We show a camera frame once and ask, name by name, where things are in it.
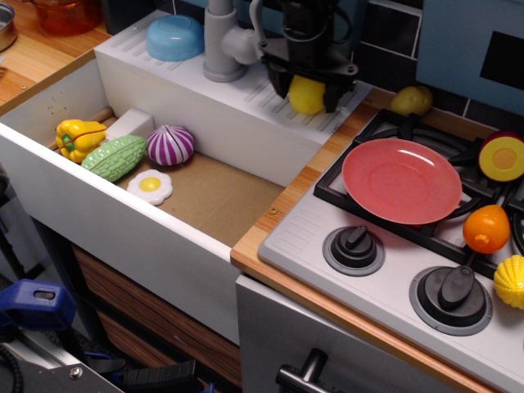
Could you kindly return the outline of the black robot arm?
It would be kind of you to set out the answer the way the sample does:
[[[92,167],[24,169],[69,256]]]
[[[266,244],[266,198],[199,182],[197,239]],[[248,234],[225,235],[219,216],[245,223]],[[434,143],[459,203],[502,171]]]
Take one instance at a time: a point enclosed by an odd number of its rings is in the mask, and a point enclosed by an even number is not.
[[[324,85],[323,105],[334,112],[354,89],[358,67],[338,45],[351,35],[352,25],[337,1],[281,1],[282,37],[259,41],[262,63],[277,95],[288,95],[294,77]]]

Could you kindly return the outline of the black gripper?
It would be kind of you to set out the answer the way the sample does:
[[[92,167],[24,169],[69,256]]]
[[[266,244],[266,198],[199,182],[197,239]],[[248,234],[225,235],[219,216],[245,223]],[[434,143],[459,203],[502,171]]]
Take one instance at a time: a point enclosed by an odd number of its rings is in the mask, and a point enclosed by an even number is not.
[[[260,43],[262,62],[276,94],[285,98],[295,75],[325,84],[323,103],[333,113],[348,88],[355,85],[358,67],[337,48],[334,25],[307,33],[284,27],[281,38],[266,38]]]

